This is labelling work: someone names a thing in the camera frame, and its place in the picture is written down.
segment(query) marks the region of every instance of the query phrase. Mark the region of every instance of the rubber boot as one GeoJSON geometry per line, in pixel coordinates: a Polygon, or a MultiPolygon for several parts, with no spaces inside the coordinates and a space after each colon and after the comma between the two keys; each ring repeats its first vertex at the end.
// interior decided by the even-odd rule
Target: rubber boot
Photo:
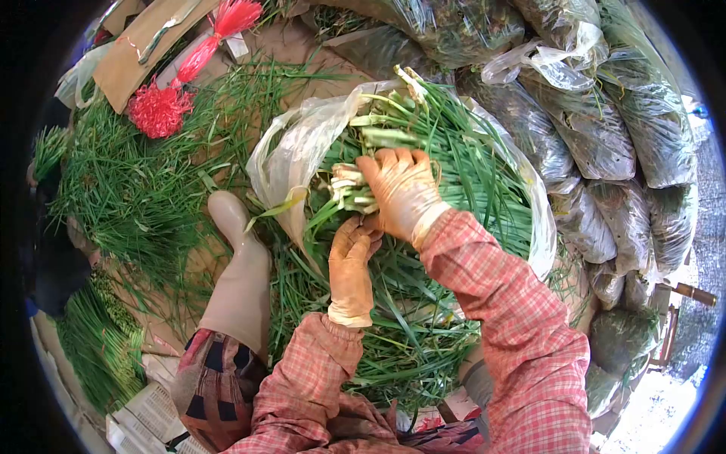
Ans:
{"type": "Polygon", "coordinates": [[[240,199],[215,191],[207,201],[209,214],[234,249],[204,311],[199,328],[227,334],[267,362],[270,255],[254,235],[245,233],[250,215],[240,199]]]}

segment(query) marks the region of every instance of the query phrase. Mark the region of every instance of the red twine bundle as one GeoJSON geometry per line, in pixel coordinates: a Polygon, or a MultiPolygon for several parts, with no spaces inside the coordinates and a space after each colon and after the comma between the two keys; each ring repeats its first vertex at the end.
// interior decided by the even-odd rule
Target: red twine bundle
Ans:
{"type": "Polygon", "coordinates": [[[148,137],[169,137],[182,127],[182,115],[193,109],[193,94],[182,91],[182,85],[194,80],[214,55],[222,39],[246,30],[262,14],[262,6],[250,0],[221,0],[214,23],[214,34],[202,41],[179,67],[168,87],[159,90],[152,79],[148,86],[136,91],[129,100],[129,118],[148,137]]]}

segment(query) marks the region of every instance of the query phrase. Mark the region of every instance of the hand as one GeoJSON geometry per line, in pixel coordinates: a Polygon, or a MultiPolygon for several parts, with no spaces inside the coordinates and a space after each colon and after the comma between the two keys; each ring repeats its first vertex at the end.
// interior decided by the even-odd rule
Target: hand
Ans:
{"type": "Polygon", "coordinates": [[[364,225],[408,241],[420,250],[434,221],[451,208],[441,200],[428,155],[421,150],[383,148],[376,152],[375,160],[361,156],[356,164],[380,209],[364,225]]]}
{"type": "Polygon", "coordinates": [[[368,275],[368,259],[380,248],[382,232],[360,227],[360,217],[353,216],[340,226],[333,238],[330,268],[331,322],[349,328],[371,326],[373,289],[368,275]]]}

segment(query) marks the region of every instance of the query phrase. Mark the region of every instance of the cardboard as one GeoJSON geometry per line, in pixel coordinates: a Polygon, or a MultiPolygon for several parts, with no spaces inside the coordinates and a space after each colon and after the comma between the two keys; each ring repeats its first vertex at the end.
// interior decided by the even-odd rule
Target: cardboard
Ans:
{"type": "Polygon", "coordinates": [[[106,17],[101,26],[112,36],[120,35],[126,25],[126,18],[144,11],[146,4],[142,0],[121,0],[116,9],[106,17]]]}
{"type": "Polygon", "coordinates": [[[217,4],[218,0],[201,0],[182,23],[164,33],[151,57],[143,65],[139,64],[139,55],[156,32],[179,10],[180,1],[154,1],[116,39],[115,45],[98,64],[93,75],[96,85],[104,92],[116,113],[123,112],[129,97],[139,88],[166,51],[217,4]]]}

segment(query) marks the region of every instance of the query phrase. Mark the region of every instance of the clear plastic bag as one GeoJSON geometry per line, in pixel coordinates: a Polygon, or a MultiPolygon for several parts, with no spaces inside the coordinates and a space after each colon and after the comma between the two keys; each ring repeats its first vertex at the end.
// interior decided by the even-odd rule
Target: clear plastic bag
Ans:
{"type": "Polygon", "coordinates": [[[655,287],[656,284],[639,271],[628,271],[625,275],[622,306],[629,310],[639,310],[647,306],[655,287]]]}
{"type": "MultiPolygon", "coordinates": [[[[283,203],[307,192],[310,179],[317,171],[325,153],[348,121],[358,109],[368,103],[363,93],[375,94],[381,91],[401,88],[400,81],[369,82],[358,85],[347,97],[339,96],[326,100],[308,98],[299,108],[288,110],[275,117],[255,146],[247,166],[248,175],[255,194],[266,208],[283,203]],[[275,137],[284,131],[280,142],[270,150],[275,137]]],[[[306,255],[303,232],[307,219],[301,200],[288,210],[275,216],[291,240],[306,255]]],[[[311,266],[319,272],[316,262],[307,257],[311,266]]]]}
{"type": "Polygon", "coordinates": [[[447,68],[472,65],[518,46],[524,20],[506,1],[311,0],[382,20],[447,68]]]}
{"type": "Polygon", "coordinates": [[[93,100],[96,99],[96,94],[99,91],[98,86],[96,86],[93,96],[89,100],[84,100],[81,92],[88,81],[91,80],[98,63],[106,56],[111,46],[115,43],[116,41],[111,41],[103,46],[89,50],[71,69],[63,74],[63,77],[58,81],[58,89],[55,91],[54,96],[65,107],[69,109],[84,109],[90,106],[93,100]]]}
{"type": "MultiPolygon", "coordinates": [[[[370,98],[364,98],[361,94],[377,93],[403,86],[401,81],[369,82],[358,85],[347,97],[334,97],[328,100],[310,98],[299,108],[276,117],[255,146],[246,166],[252,187],[265,207],[269,209],[279,205],[291,193],[307,190],[311,178],[331,144],[345,129],[348,121],[356,115],[358,109],[370,101],[370,98]],[[271,150],[272,140],[281,131],[284,132],[280,143],[271,150]]],[[[528,263],[537,276],[544,279],[555,259],[556,240],[555,222],[547,202],[545,185],[494,117],[471,100],[467,100],[465,105],[497,129],[509,150],[501,150],[500,147],[494,149],[501,153],[502,158],[513,169],[519,170],[528,183],[526,190],[532,210],[532,241],[528,263]]],[[[276,219],[293,242],[305,251],[303,232],[307,220],[303,203],[297,203],[276,215],[276,219]]],[[[319,270],[315,261],[310,257],[308,259],[311,265],[319,270]]]]}
{"type": "Polygon", "coordinates": [[[590,326],[590,361],[622,377],[658,345],[659,337],[657,313],[621,308],[601,312],[590,326]]]}
{"type": "Polygon", "coordinates": [[[673,75],[620,0],[602,0],[600,14],[611,56],[598,76],[630,130],[645,181],[695,182],[693,133],[673,75]]]}
{"type": "Polygon", "coordinates": [[[523,68],[518,80],[551,115],[584,178],[635,176],[635,149],[607,94],[596,86],[583,92],[558,90],[531,68],[523,68]]]}
{"type": "Polygon", "coordinates": [[[698,186],[681,185],[648,189],[650,225],[658,271],[668,275],[688,255],[698,221],[698,186]]]}
{"type": "Polygon", "coordinates": [[[602,39],[603,32],[589,23],[580,23],[578,45],[573,52],[544,47],[541,39],[533,39],[487,62],[481,70],[481,81],[489,85],[507,84],[517,77],[523,67],[530,67],[554,88],[575,92],[592,88],[595,80],[588,73],[594,71],[585,73],[573,68],[569,57],[587,54],[588,49],[602,39]]]}
{"type": "Polygon", "coordinates": [[[590,418],[597,418],[608,411],[610,401],[621,384],[621,377],[605,372],[600,366],[590,361],[585,375],[587,414],[590,415],[590,418]]]}
{"type": "Polygon", "coordinates": [[[616,270],[625,275],[631,269],[648,269],[650,212],[643,188],[635,180],[591,181],[587,190],[618,245],[616,270]]]}
{"type": "Polygon", "coordinates": [[[413,68],[427,81],[436,83],[446,81],[449,72],[442,71],[439,64],[427,57],[416,41],[396,27],[383,25],[368,28],[368,23],[364,23],[352,33],[339,36],[320,34],[324,32],[324,28],[316,21],[316,13],[320,9],[337,10],[319,5],[313,12],[302,15],[302,21],[324,39],[323,46],[331,48],[336,54],[377,80],[385,81],[396,77],[393,67],[400,65],[413,68]]]}
{"type": "Polygon", "coordinates": [[[549,193],[566,194],[580,181],[570,150],[547,113],[516,81],[504,86],[484,84],[478,73],[457,73],[460,94],[471,96],[512,135],[549,193]]]}
{"type": "MultiPolygon", "coordinates": [[[[460,99],[469,110],[479,118],[487,120],[497,130],[507,149],[502,150],[500,147],[494,147],[494,150],[513,169],[517,169],[526,182],[526,191],[532,209],[532,240],[529,245],[527,263],[529,263],[539,280],[544,280],[552,269],[552,264],[555,263],[555,253],[557,252],[557,227],[552,216],[550,202],[547,200],[545,184],[539,178],[524,153],[517,148],[512,136],[499,124],[499,121],[472,98],[463,97],[460,99]]],[[[486,134],[478,124],[473,125],[473,129],[481,134],[486,134]]]]}
{"type": "Polygon", "coordinates": [[[592,196],[579,183],[566,195],[551,195],[552,215],[557,230],[593,264],[614,259],[618,254],[615,239],[592,196]]]}
{"type": "Polygon", "coordinates": [[[585,262],[587,282],[600,300],[603,310],[612,310],[620,301],[625,286],[625,276],[618,276],[613,260],[601,264],[585,262]]]}
{"type": "Polygon", "coordinates": [[[514,0],[514,5],[554,48],[539,50],[542,64],[567,58],[574,70],[590,70],[594,75],[595,68],[608,59],[595,0],[514,0]]]}

